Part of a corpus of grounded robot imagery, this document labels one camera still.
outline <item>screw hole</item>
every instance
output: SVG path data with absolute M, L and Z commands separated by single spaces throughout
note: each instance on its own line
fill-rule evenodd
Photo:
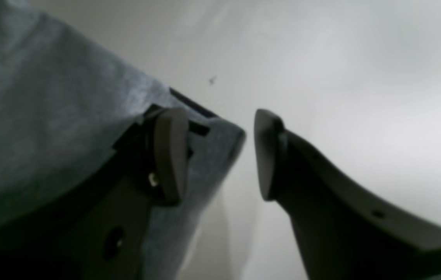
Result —
M 379 219 L 386 218 L 386 215 L 384 213 L 382 213 L 381 211 L 377 211 L 377 210 L 373 211 L 373 216 L 376 218 L 379 218 Z
M 122 227 L 112 229 L 106 238 L 105 248 L 103 249 L 103 259 L 110 261 L 115 258 L 122 249 L 124 241 L 124 230 Z

